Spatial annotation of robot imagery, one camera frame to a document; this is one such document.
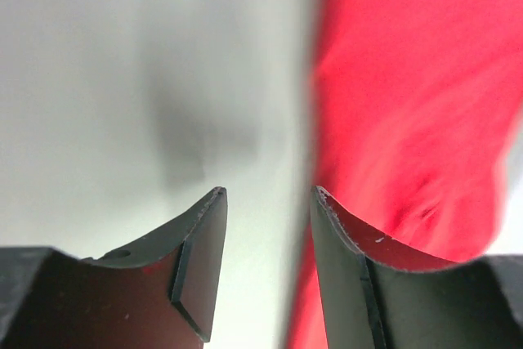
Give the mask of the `dark red t shirt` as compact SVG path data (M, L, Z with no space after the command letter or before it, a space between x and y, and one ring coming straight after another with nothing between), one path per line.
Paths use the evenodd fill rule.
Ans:
M492 251L521 121L522 0L322 0L314 187L385 235L466 263ZM287 345L331 348L306 231Z

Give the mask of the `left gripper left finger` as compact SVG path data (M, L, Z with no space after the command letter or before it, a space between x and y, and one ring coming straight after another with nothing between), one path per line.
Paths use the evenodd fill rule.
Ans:
M1 251L4 348L201 348L210 341L227 194L98 259L49 247Z

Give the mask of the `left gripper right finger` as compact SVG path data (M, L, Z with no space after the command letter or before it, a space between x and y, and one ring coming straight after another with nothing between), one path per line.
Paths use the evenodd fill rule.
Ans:
M320 187L311 192L311 232L331 348L521 347L521 256L433 257Z

